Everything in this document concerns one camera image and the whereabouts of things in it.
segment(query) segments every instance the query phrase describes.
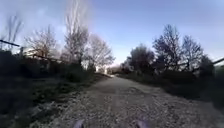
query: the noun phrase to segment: shrub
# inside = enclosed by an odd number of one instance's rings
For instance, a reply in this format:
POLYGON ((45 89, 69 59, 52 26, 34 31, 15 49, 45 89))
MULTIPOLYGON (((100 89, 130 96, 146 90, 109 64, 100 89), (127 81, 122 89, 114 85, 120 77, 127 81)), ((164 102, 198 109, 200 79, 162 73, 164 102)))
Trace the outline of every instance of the shrub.
POLYGON ((62 78, 70 82, 81 82, 87 77, 87 72, 79 64, 70 64, 64 67, 62 78))
POLYGON ((196 76, 192 72, 167 70, 162 73, 162 78, 173 84, 192 84, 196 76))
POLYGON ((15 76, 19 73, 19 61, 10 51, 0 51, 0 76, 15 76))
POLYGON ((15 113, 32 105, 29 81, 4 78, 0 80, 0 113, 15 113))

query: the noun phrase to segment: dirt road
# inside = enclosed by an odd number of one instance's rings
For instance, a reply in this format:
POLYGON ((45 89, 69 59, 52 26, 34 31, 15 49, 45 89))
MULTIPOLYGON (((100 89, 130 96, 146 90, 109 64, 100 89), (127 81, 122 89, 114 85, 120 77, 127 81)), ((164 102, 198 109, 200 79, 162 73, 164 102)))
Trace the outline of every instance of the dirt road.
POLYGON ((72 128, 79 119, 85 119, 89 128, 129 128, 134 120, 143 120, 150 128, 221 128, 223 118, 210 103, 114 77, 70 97, 60 116, 41 127, 72 128))

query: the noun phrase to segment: bare tree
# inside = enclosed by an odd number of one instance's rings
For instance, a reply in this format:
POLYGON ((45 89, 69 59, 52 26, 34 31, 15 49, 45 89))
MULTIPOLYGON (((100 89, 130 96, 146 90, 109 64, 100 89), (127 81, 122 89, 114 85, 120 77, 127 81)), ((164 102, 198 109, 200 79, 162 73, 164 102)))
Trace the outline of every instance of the bare tree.
POLYGON ((85 0, 69 0, 66 14, 65 49, 70 62, 81 64, 88 42, 87 3, 85 0))
POLYGON ((158 56, 163 56, 167 68, 172 70, 179 69, 181 60, 181 49, 179 44, 179 34, 175 27, 167 25, 163 35, 154 41, 153 47, 158 56))
POLYGON ((35 31, 32 36, 25 38, 26 43, 32 49, 37 50, 43 57, 52 57, 56 51, 56 40, 51 26, 40 31, 35 31))
POLYGON ((103 67, 114 61, 111 49, 97 35, 90 37, 89 56, 95 66, 103 67))
POLYGON ((182 59, 186 63, 184 69, 191 71, 199 67, 203 56, 203 49, 190 36, 185 36, 182 44, 182 59))
POLYGON ((14 43, 21 29, 22 29, 21 17, 18 14, 9 16, 6 21, 4 34, 1 35, 1 39, 14 43))

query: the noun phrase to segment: sky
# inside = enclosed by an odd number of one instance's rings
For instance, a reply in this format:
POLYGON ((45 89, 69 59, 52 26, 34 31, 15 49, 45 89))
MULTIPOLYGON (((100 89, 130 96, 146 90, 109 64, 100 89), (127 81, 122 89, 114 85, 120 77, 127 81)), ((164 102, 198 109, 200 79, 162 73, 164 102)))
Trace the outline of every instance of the sky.
MULTIPOLYGON (((213 60, 224 57, 223 0, 89 0, 89 31, 113 50, 114 65, 122 63, 140 43, 152 47, 167 24, 180 36, 192 36, 213 60)), ((7 16, 19 13, 24 36, 49 24, 62 48, 65 36, 66 0, 0 0, 0 33, 7 16)))

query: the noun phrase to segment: grass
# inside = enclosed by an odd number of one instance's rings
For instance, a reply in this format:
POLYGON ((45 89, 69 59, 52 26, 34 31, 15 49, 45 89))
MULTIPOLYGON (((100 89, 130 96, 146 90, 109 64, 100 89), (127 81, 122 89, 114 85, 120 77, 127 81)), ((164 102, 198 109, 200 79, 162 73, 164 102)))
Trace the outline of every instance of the grass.
POLYGON ((49 110, 41 109, 33 114, 32 108, 52 101, 61 103, 66 94, 78 94, 84 88, 106 78, 108 77, 102 74, 92 74, 79 83, 57 78, 1 78, 0 83, 4 83, 4 86, 1 86, 0 90, 0 128, 25 128, 37 120, 47 123, 51 120, 50 117, 57 115, 60 110, 53 107, 49 110))

